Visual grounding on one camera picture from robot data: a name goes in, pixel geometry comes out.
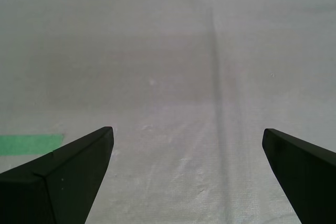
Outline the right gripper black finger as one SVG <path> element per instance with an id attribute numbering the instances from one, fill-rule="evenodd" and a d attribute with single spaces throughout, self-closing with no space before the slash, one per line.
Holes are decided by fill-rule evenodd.
<path id="1" fill-rule="evenodd" d="M 85 223 L 113 145 L 105 126 L 1 173 L 1 223 Z"/>
<path id="2" fill-rule="evenodd" d="M 335 223 L 335 153 L 275 129 L 263 150 L 301 223 Z"/>

